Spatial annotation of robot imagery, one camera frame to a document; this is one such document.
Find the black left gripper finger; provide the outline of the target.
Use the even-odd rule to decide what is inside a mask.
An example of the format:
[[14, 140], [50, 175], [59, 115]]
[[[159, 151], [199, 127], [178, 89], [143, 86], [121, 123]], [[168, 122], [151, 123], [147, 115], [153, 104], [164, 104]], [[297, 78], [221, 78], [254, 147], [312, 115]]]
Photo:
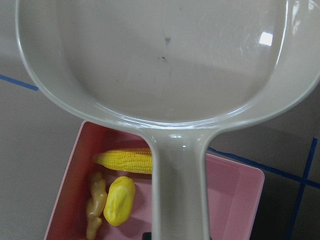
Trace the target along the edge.
[[144, 232], [142, 234], [142, 240], [152, 240], [152, 233], [151, 232]]

